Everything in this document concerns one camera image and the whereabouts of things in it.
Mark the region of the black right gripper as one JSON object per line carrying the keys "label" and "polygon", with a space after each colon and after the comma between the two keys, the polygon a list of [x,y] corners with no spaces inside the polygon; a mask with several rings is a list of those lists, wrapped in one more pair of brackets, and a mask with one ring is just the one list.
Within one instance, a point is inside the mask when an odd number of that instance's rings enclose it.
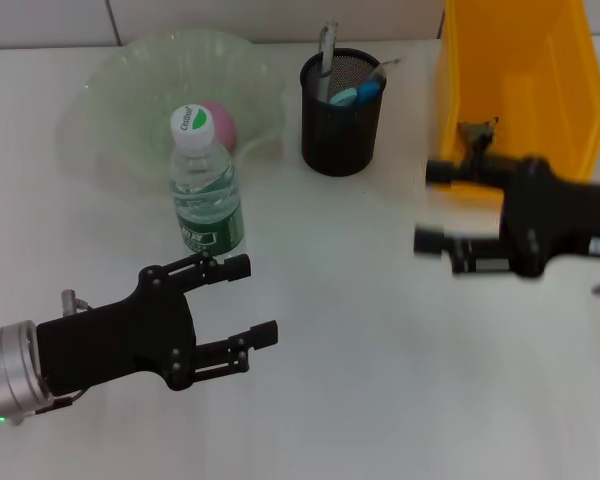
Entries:
{"label": "black right gripper", "polygon": [[557,176],[538,158],[474,154],[459,164],[429,159],[427,184],[470,183],[504,190],[498,238],[459,237],[417,227],[415,254],[450,259],[453,275],[515,273],[536,279],[558,256],[600,259],[600,184]]}

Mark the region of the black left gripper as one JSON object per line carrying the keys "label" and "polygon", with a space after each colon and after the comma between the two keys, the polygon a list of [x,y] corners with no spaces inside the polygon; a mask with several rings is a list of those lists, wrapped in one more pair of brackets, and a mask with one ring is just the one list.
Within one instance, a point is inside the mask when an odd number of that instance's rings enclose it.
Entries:
{"label": "black left gripper", "polygon": [[159,375],[173,391],[246,373],[251,350],[278,343],[277,322],[196,345],[184,293],[250,275],[246,254],[220,261],[202,252],[143,269],[124,300],[36,327],[44,381],[61,396],[137,372]]}

